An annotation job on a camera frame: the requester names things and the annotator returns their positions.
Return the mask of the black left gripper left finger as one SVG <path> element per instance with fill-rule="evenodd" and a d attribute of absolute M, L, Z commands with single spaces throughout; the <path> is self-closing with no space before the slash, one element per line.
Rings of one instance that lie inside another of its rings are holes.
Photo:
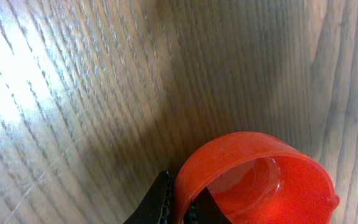
<path fill-rule="evenodd" d="M 173 216 L 174 180 L 163 170 L 124 224 L 169 224 Z"/>

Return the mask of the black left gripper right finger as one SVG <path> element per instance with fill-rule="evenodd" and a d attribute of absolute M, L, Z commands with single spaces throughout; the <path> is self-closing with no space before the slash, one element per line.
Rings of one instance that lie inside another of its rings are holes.
<path fill-rule="evenodd" d="M 231 224 L 218 207 L 207 187 L 191 201 L 183 218 L 184 224 Z"/>

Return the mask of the red plastic measuring scoop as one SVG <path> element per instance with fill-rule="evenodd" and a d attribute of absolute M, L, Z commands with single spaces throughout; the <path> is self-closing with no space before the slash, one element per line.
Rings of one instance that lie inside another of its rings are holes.
<path fill-rule="evenodd" d="M 188 158 L 175 180 L 174 223 L 202 190 L 231 223 L 329 223 L 340 203 L 321 164 L 257 132 L 221 136 Z"/>

